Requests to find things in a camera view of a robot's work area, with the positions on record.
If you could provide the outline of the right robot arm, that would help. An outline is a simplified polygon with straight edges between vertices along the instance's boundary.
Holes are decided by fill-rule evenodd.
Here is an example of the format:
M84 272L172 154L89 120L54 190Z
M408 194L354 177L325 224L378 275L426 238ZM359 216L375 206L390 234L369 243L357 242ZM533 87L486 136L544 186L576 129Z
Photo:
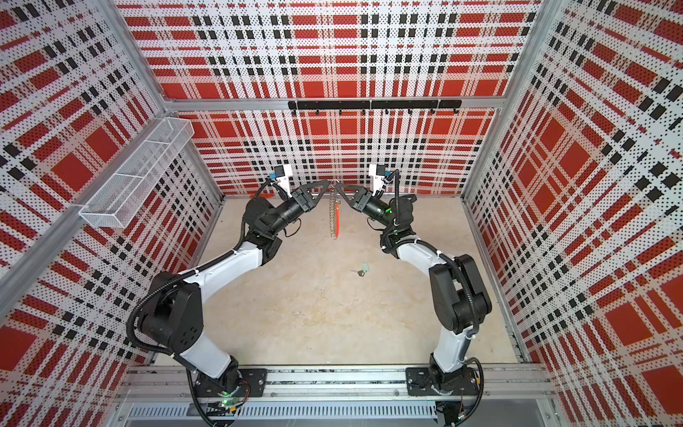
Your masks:
M493 304L473 258L467 254L452 257L417 236L412 228L416 195L385 202L365 187L336 183L334 188L353 210L382 224L382 252L429 278L441 331L424 377L417 379L414 370L408 373L408 392L414 396L479 392L482 374L467 353Z

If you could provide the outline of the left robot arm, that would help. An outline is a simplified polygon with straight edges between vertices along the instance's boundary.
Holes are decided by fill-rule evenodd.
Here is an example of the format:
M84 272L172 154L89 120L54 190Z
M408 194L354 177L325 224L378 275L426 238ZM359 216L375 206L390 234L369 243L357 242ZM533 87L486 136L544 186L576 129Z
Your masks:
M254 195L245 206L233 249L186 272L156 275L126 322L127 339L134 347L171 357L191 377L224 395L235 393L244 381L238 361L204 331L204 306L222 288L271 261L282 244L279 233L318 205L329 182L315 181L286 193L268 179L259 189L267 187L280 192L278 206Z

